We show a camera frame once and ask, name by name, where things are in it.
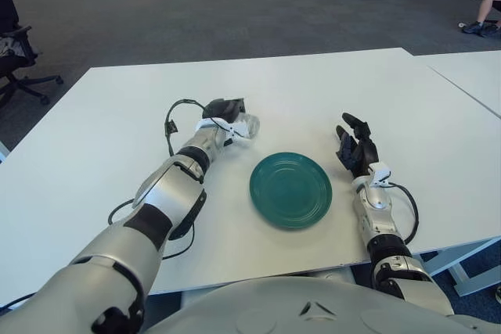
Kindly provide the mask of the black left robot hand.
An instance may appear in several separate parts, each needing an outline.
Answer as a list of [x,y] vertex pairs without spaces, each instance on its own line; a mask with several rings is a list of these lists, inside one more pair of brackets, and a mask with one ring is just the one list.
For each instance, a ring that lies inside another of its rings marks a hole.
[[214,99],[203,110],[203,119],[220,118],[228,124],[236,121],[240,113],[245,113],[244,99]]

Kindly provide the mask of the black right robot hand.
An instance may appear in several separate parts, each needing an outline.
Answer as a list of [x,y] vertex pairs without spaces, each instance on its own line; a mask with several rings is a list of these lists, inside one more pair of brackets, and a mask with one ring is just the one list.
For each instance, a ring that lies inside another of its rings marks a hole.
[[340,148],[337,158],[353,178],[369,175],[369,166],[379,161],[377,147],[370,138],[369,125],[350,113],[343,113],[342,119],[353,130],[350,135],[342,126],[336,126]]

